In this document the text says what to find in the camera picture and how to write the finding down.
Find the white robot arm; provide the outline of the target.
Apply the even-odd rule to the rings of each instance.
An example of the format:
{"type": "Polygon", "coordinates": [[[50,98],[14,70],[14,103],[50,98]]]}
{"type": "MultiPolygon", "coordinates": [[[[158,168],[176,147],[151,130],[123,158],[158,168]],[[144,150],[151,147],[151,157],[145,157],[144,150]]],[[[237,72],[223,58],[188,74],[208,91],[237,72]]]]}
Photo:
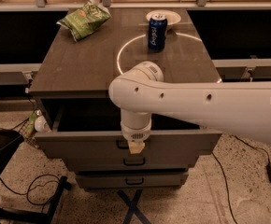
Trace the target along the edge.
{"type": "Polygon", "coordinates": [[[166,83],[157,64],[143,62],[116,77],[108,95],[133,154],[144,149],[153,114],[271,145],[271,82],[166,83]]]}

